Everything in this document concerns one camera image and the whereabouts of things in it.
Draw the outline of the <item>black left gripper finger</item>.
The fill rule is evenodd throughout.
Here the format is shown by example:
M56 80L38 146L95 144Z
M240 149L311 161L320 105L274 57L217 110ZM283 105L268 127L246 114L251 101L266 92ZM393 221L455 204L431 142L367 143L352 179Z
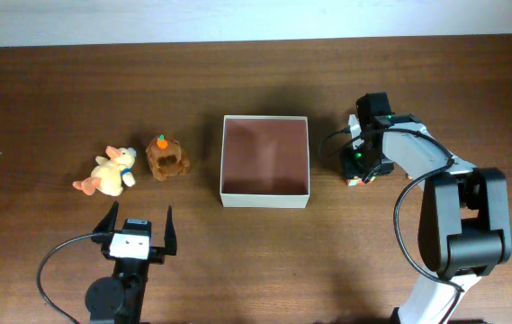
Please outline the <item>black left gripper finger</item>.
M166 256L175 256L177 254L177 237L175 234L175 226L173 223L173 209L168 206L166 213L166 226L164 234L164 254Z
M112 207L110 208L110 210L95 226L93 233L113 232L114 228L115 228L115 223L117 220L118 210L119 210L119 203L117 201L114 201L112 203Z

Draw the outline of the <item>multicolour puzzle cube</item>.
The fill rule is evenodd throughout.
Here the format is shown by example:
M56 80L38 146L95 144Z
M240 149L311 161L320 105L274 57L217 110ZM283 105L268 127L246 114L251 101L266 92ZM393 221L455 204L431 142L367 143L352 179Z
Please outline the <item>multicolour puzzle cube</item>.
M354 178L346 179L346 184L348 186L367 185L374 180L375 180L375 176L372 176L372 177L368 178L367 180L363 180L363 178L361 178L359 176L355 176Z

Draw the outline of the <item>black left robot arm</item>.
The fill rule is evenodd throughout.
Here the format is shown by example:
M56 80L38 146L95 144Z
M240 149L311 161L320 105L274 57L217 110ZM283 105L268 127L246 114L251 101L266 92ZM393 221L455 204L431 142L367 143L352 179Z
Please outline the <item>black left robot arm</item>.
M101 246L102 255L114 262L112 274L94 281L85 293L85 306L91 323L139 323L148 269L162 265L167 256L177 254L177 238L172 210L166 213L164 245L151 244L152 223L127 219L115 228L119 204L111 209L94 228L92 241Z

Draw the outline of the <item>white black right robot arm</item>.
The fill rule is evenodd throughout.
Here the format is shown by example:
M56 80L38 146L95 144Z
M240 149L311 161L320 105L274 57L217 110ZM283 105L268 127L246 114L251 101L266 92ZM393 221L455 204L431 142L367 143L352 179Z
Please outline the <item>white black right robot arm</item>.
M495 167L480 168L457 157L413 114L392 111L385 93L357 99L340 149L350 186L367 185L401 167L410 183L395 202L392 222L402 255L419 277L391 322L446 323L481 278L506 263L512 252L508 186ZM408 193L423 191L417 263L400 232L400 207Z

